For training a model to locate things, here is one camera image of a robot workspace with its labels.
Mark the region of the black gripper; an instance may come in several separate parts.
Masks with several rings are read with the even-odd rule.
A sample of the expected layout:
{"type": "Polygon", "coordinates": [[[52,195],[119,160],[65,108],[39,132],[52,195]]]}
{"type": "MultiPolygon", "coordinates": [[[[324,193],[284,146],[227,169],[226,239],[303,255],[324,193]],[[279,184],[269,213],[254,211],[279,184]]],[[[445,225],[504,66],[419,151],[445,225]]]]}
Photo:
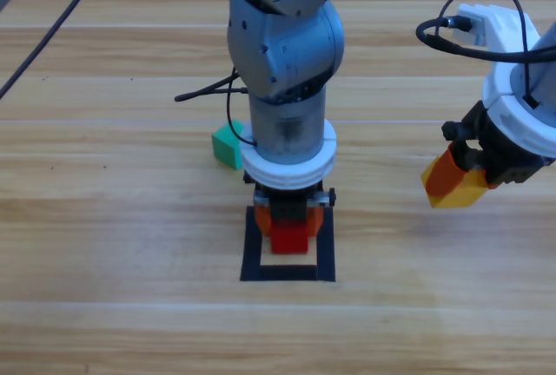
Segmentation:
{"type": "Polygon", "coordinates": [[[511,182],[523,183],[546,165],[546,158],[533,154],[507,138],[477,102],[459,122],[445,122],[447,150],[432,164],[426,178],[429,196],[451,193],[468,171],[482,170],[488,189],[511,182]]]}
{"type": "Polygon", "coordinates": [[[255,223],[261,235],[268,238],[272,220],[304,220],[307,222],[307,237],[316,237],[324,221],[324,207],[333,207],[337,199],[335,189],[326,190],[323,181],[301,189],[284,190],[263,186],[247,171],[243,173],[243,180],[255,185],[255,223]]]}

